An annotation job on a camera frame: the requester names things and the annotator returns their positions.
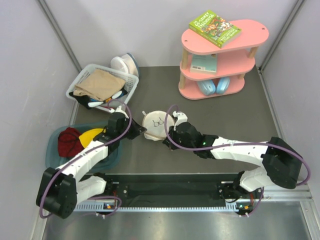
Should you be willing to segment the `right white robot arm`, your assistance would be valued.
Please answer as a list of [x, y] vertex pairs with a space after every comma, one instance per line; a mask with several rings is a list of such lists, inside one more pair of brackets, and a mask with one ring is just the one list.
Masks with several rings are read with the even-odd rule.
[[171, 150], [190, 149], [202, 159], [233, 160], [255, 165], [253, 170], [239, 172], [233, 181], [233, 192], [239, 198], [271, 185], [295, 189], [302, 167], [300, 155], [279, 137], [256, 143], [230, 140], [202, 134], [189, 122], [169, 127], [163, 144]]

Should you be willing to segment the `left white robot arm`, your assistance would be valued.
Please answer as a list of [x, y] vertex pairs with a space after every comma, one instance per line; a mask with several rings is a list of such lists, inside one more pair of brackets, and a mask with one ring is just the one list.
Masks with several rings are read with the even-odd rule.
[[44, 171], [35, 201], [40, 217], [45, 219], [43, 211], [48, 211], [50, 215], [66, 219], [83, 201], [97, 195], [109, 198], [114, 187], [104, 174], [83, 177], [117, 150], [122, 139], [133, 140], [146, 130], [130, 114], [122, 110], [112, 113], [106, 126], [86, 148], [65, 164]]

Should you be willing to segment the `white mesh laundry bag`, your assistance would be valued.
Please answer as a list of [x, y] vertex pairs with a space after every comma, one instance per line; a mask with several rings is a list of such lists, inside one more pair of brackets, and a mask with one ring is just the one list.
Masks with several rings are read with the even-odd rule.
[[142, 112], [144, 115], [142, 126], [146, 128], [144, 137], [151, 141], [163, 141], [167, 135], [165, 132], [166, 112], [156, 110], [149, 113]]

